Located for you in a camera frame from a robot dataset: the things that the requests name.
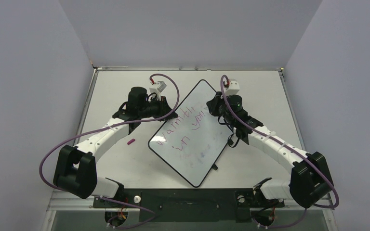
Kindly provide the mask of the magenta marker cap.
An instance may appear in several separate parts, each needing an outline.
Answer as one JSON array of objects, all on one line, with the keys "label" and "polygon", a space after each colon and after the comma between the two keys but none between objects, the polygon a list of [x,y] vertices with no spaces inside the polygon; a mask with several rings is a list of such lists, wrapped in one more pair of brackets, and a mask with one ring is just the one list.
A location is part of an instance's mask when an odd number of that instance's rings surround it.
[{"label": "magenta marker cap", "polygon": [[133,142],[135,142],[135,139],[131,139],[131,140],[129,140],[129,141],[127,142],[127,145],[130,145],[130,144],[132,144]]}]

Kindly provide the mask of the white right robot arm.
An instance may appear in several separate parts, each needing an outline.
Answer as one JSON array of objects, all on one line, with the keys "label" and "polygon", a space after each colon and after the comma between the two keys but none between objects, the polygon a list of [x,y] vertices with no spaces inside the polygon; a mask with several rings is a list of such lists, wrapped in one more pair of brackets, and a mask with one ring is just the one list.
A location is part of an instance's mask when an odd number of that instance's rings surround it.
[{"label": "white right robot arm", "polygon": [[318,201],[330,192],[337,193],[325,157],[319,152],[310,154],[278,137],[243,109],[239,95],[224,99],[217,92],[206,105],[212,116],[223,118],[223,125],[233,130],[238,141],[261,150],[290,174],[289,180],[266,178],[257,183],[252,193],[256,204],[287,199],[310,208],[319,206]]}]

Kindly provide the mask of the black framed whiteboard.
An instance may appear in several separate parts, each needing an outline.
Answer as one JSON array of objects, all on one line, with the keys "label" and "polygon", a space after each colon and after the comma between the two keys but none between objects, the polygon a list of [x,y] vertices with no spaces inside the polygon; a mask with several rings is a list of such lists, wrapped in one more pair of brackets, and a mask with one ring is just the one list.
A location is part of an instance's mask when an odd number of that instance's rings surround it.
[{"label": "black framed whiteboard", "polygon": [[215,89],[200,80],[178,105],[177,118],[163,123],[148,141],[149,149],[192,187],[200,187],[232,134],[206,105]]}]

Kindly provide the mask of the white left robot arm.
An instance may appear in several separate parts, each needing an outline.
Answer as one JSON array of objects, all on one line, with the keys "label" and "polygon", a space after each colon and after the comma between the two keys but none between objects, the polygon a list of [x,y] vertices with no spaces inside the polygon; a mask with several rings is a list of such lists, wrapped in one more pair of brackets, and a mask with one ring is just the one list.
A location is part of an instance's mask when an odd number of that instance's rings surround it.
[{"label": "white left robot arm", "polygon": [[145,119],[167,121],[178,114],[164,96],[147,93],[143,87],[131,88],[128,99],[94,135],[75,146],[63,146],[58,155],[53,184],[66,192],[86,199],[102,196],[113,207],[124,202],[122,183],[99,176],[97,162],[114,144],[131,134]]}]

